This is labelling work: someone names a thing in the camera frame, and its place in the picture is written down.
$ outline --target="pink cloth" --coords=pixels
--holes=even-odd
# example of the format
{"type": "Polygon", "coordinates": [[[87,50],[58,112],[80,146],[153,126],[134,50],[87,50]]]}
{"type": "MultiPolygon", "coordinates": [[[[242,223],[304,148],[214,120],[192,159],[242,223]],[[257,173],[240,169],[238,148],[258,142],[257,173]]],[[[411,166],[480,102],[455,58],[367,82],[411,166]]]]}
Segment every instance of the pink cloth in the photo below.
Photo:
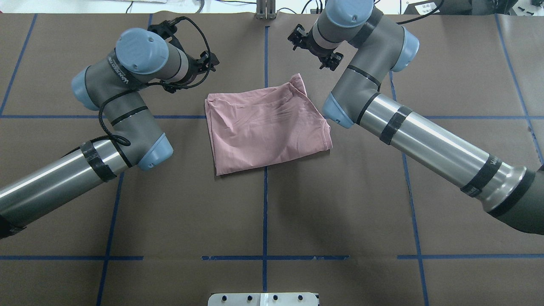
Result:
{"type": "Polygon", "coordinates": [[[300,74],[277,87],[209,94],[205,108],[217,175],[332,148],[331,127],[306,96],[300,74]]]}

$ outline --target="robotic arm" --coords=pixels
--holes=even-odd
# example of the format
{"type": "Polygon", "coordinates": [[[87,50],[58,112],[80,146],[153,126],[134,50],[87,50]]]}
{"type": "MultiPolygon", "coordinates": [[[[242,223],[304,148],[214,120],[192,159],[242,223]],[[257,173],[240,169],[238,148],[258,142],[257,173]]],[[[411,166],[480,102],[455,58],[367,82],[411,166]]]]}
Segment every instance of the robotic arm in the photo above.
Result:
{"type": "Polygon", "coordinates": [[[309,33],[288,37],[334,70],[343,41],[358,49],[325,101],[323,113],[345,128],[357,123],[482,202],[507,225],[544,235],[544,167],[513,167],[378,92],[392,70],[405,68],[419,40],[373,7],[370,0],[329,0],[309,33]]]}
{"type": "Polygon", "coordinates": [[[128,29],[121,34],[115,49],[98,63],[88,66],[72,80],[72,90],[83,105],[99,111],[107,136],[87,141],[73,152],[0,189],[0,238],[21,231],[32,221],[68,201],[107,182],[133,165],[144,171],[169,158],[173,149],[165,133],[145,105],[138,90],[161,85],[174,93],[204,81],[216,56],[207,50],[200,59],[186,54],[174,36],[179,17],[158,25],[128,29]],[[205,77],[192,85],[197,75],[205,77]],[[149,83],[153,79],[158,83],[149,83]],[[102,114],[115,130],[111,133],[102,114]]]}

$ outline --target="white mounting bracket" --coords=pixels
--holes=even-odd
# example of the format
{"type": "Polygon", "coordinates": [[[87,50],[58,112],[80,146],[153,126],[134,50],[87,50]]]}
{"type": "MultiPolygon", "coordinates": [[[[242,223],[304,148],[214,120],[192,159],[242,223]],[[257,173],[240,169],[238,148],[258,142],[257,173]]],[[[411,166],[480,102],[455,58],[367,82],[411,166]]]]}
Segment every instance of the white mounting bracket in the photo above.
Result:
{"type": "Polygon", "coordinates": [[[310,292],[215,293],[208,306],[319,306],[319,295],[310,292]]]}

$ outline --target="blue tape line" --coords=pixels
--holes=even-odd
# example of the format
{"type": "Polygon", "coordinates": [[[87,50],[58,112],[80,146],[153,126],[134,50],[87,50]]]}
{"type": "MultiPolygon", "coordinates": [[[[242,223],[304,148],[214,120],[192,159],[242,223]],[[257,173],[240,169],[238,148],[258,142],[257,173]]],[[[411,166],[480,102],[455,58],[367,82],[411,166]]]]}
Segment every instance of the blue tape line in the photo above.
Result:
{"type": "Polygon", "coordinates": [[[106,283],[106,272],[108,270],[108,260],[102,264],[102,277],[100,278],[100,287],[98,288],[98,296],[96,297],[96,306],[102,303],[102,294],[104,293],[104,284],[106,283]]]}
{"type": "Polygon", "coordinates": [[[264,167],[264,198],[263,198],[263,292],[267,291],[268,279],[268,166],[264,167]]]}
{"type": "Polygon", "coordinates": [[[119,208],[119,200],[121,199],[121,185],[123,185],[124,178],[125,173],[123,172],[119,175],[119,182],[117,183],[117,193],[115,194],[115,204],[113,205],[112,222],[109,226],[108,245],[106,246],[107,259],[112,250],[113,231],[115,229],[115,221],[117,220],[117,210],[119,208]]]}
{"type": "MultiPolygon", "coordinates": [[[[0,260],[105,260],[105,256],[0,255],[0,260]]],[[[143,260],[143,256],[111,256],[109,260],[143,260]]]]}
{"type": "Polygon", "coordinates": [[[539,155],[540,163],[544,164],[544,157],[542,157],[542,151],[540,150],[538,140],[536,140],[536,135],[535,135],[535,130],[533,129],[533,124],[531,123],[531,120],[529,119],[529,112],[527,111],[527,106],[525,105],[525,100],[523,99],[523,95],[521,94],[520,85],[517,82],[517,77],[516,77],[516,74],[514,73],[514,68],[512,67],[512,63],[510,62],[510,56],[508,55],[508,50],[506,50],[506,44],[504,43],[504,38],[503,38],[503,31],[500,28],[499,16],[497,14],[495,14],[495,22],[497,23],[497,31],[499,32],[500,44],[503,46],[504,57],[506,58],[506,63],[508,64],[508,69],[510,69],[510,74],[512,74],[512,79],[514,80],[514,86],[516,87],[517,96],[520,98],[521,107],[523,109],[523,113],[525,114],[525,118],[527,120],[527,125],[529,125],[529,129],[531,131],[531,136],[533,138],[533,143],[535,144],[536,152],[539,155]]]}
{"type": "Polygon", "coordinates": [[[544,258],[544,254],[446,254],[446,255],[398,255],[397,259],[538,259],[544,258]]]}
{"type": "Polygon", "coordinates": [[[346,260],[349,255],[270,255],[268,260],[346,260]]]}
{"type": "Polygon", "coordinates": [[[241,256],[202,256],[202,260],[208,261],[208,260],[263,260],[263,256],[260,255],[241,255],[241,256]]]}
{"type": "Polygon", "coordinates": [[[34,17],[32,18],[32,22],[30,23],[30,28],[28,29],[27,37],[23,43],[23,48],[21,49],[21,53],[19,53],[19,58],[17,58],[17,63],[15,64],[15,68],[13,69],[13,73],[11,74],[11,79],[9,80],[8,88],[5,91],[4,100],[2,100],[2,105],[0,106],[0,115],[2,115],[2,113],[4,112],[5,104],[8,102],[9,92],[11,91],[11,86],[13,85],[13,81],[15,80],[15,76],[17,75],[17,71],[19,70],[19,65],[21,65],[21,60],[23,59],[24,51],[27,48],[28,40],[30,39],[30,35],[32,34],[32,29],[34,29],[34,25],[36,24],[36,18],[38,18],[38,15],[34,14],[34,17]]]}
{"type": "Polygon", "coordinates": [[[205,115],[157,115],[155,119],[205,119],[205,115]]]}
{"type": "MultiPolygon", "coordinates": [[[[346,260],[349,255],[267,255],[266,260],[346,260]]],[[[260,255],[202,256],[204,261],[212,260],[263,260],[260,255]]]]}
{"type": "Polygon", "coordinates": [[[5,119],[98,119],[96,115],[1,115],[5,119]]]}
{"type": "Polygon", "coordinates": [[[410,183],[410,173],[408,172],[408,163],[406,161],[406,155],[403,153],[402,156],[403,156],[403,166],[404,166],[404,177],[406,179],[406,184],[408,185],[408,194],[410,195],[410,208],[412,210],[413,235],[416,240],[417,261],[419,264],[419,277],[421,279],[421,288],[423,290],[423,301],[425,302],[425,306],[429,306],[429,296],[427,294],[427,284],[425,281],[425,270],[423,268],[421,246],[419,245],[419,232],[417,229],[416,209],[414,208],[414,205],[413,205],[412,184],[410,183]]]}
{"type": "Polygon", "coordinates": [[[2,255],[0,260],[104,260],[104,256],[2,255]]]}
{"type": "MultiPolygon", "coordinates": [[[[264,87],[268,87],[268,28],[264,27],[264,87]]],[[[268,167],[264,167],[263,198],[263,292],[268,292],[268,167]]]]}
{"type": "Polygon", "coordinates": [[[264,27],[264,87],[268,87],[268,28],[264,27]]]}
{"type": "Polygon", "coordinates": [[[525,116],[424,116],[427,119],[497,119],[497,120],[515,120],[523,119],[525,116]]]}
{"type": "Polygon", "coordinates": [[[106,283],[106,273],[108,272],[109,254],[112,250],[113,232],[115,229],[115,221],[117,219],[117,211],[119,207],[119,200],[121,199],[121,185],[123,184],[123,178],[125,173],[119,175],[119,182],[117,184],[117,192],[115,194],[115,204],[113,205],[112,222],[109,226],[108,244],[106,245],[106,258],[104,259],[104,265],[102,266],[102,277],[100,279],[100,287],[98,288],[98,296],[96,297],[96,306],[100,306],[102,303],[102,294],[104,292],[104,284],[106,283]]]}
{"type": "Polygon", "coordinates": [[[389,82],[391,84],[391,94],[393,95],[393,100],[397,100],[397,92],[395,91],[395,84],[393,84],[393,71],[389,71],[389,82]]]}

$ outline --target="blue tape grid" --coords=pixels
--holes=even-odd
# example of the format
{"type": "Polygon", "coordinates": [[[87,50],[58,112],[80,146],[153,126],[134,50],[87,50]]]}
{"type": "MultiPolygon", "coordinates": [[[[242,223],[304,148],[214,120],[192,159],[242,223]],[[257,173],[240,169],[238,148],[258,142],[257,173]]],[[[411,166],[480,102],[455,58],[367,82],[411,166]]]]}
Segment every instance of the blue tape grid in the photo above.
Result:
{"type": "MultiPolygon", "coordinates": [[[[32,22],[30,24],[26,39],[24,41],[21,53],[17,59],[17,63],[15,65],[14,71],[11,75],[10,82],[8,84],[8,88],[4,94],[4,98],[2,100],[2,104],[0,105],[0,118],[1,119],[97,119],[96,115],[4,115],[3,111],[5,109],[5,105],[7,104],[9,94],[11,91],[11,87],[13,86],[13,83],[15,81],[17,71],[19,69],[19,66],[21,64],[24,52],[27,48],[28,41],[30,39],[32,30],[34,28],[34,25],[36,23],[38,15],[34,14],[32,22]]],[[[148,20],[148,26],[151,24],[153,18],[153,14],[149,15],[148,20]]],[[[531,136],[533,138],[533,142],[536,148],[536,151],[539,155],[539,159],[541,163],[544,164],[544,158],[542,157],[542,151],[540,149],[540,146],[538,144],[538,141],[536,139],[536,136],[534,134],[533,126],[531,124],[531,120],[544,120],[544,116],[529,116],[527,107],[523,98],[523,95],[521,93],[517,77],[514,73],[514,69],[510,62],[510,56],[508,54],[508,50],[506,49],[506,45],[504,43],[504,38],[502,34],[502,29],[500,27],[498,15],[495,15],[496,23],[497,23],[497,31],[499,33],[499,38],[501,41],[501,45],[504,51],[505,59],[508,64],[508,67],[510,69],[510,73],[512,74],[512,79],[514,82],[514,85],[516,87],[516,91],[518,94],[518,97],[520,98],[520,103],[523,109],[524,116],[425,116],[428,119],[477,119],[477,120],[526,120],[527,124],[531,131],[531,136]]],[[[268,86],[268,26],[265,27],[265,50],[264,50],[264,84],[265,87],[268,86]]],[[[393,98],[397,99],[397,93],[393,84],[393,74],[390,72],[390,82],[391,82],[391,89],[392,89],[392,95],[393,98]]],[[[155,118],[157,119],[205,119],[206,116],[204,115],[156,115],[155,118]]],[[[410,207],[412,210],[412,225],[414,230],[414,238],[416,243],[416,255],[398,255],[398,260],[418,260],[419,263],[419,272],[422,282],[422,290],[423,290],[423,296],[425,301],[425,306],[429,305],[428,295],[426,291],[426,282],[425,282],[425,274],[424,274],[424,266],[423,266],[423,260],[455,260],[455,259],[542,259],[544,258],[544,254],[437,254],[437,255],[423,255],[421,254],[421,247],[419,244],[419,234],[418,234],[418,228],[417,228],[417,220],[416,220],[416,214],[415,214],[415,208],[413,204],[413,197],[412,197],[412,188],[410,184],[410,174],[407,167],[406,162],[406,156],[403,154],[403,165],[404,165],[404,171],[405,171],[405,179],[406,183],[409,189],[410,194],[410,207]]],[[[65,260],[65,261],[71,261],[71,260],[85,260],[85,261],[103,261],[103,270],[102,270],[102,277],[100,281],[100,288],[97,296],[97,302],[96,305],[101,304],[102,300],[102,294],[103,289],[105,285],[105,279],[107,274],[107,266],[109,261],[139,261],[143,260],[143,256],[110,256],[111,251],[111,245],[113,240],[113,232],[115,227],[115,220],[116,215],[119,207],[119,199],[120,199],[120,192],[121,192],[121,184],[123,181],[124,174],[120,175],[119,183],[118,183],[118,190],[116,193],[115,198],[115,204],[114,204],[114,211],[112,215],[112,222],[110,224],[110,231],[108,235],[108,244],[106,249],[105,256],[41,256],[41,255],[0,255],[0,261],[1,260],[65,260]]],[[[249,256],[202,256],[202,260],[204,261],[216,261],[216,260],[262,260],[263,261],[263,292],[267,291],[267,261],[268,260],[346,260],[349,258],[348,255],[341,255],[341,256],[334,256],[334,255],[307,255],[307,256],[291,256],[291,255],[268,255],[268,245],[267,245],[267,234],[268,234],[268,167],[265,167],[264,169],[264,199],[263,199],[263,255],[249,255],[249,256]]]]}

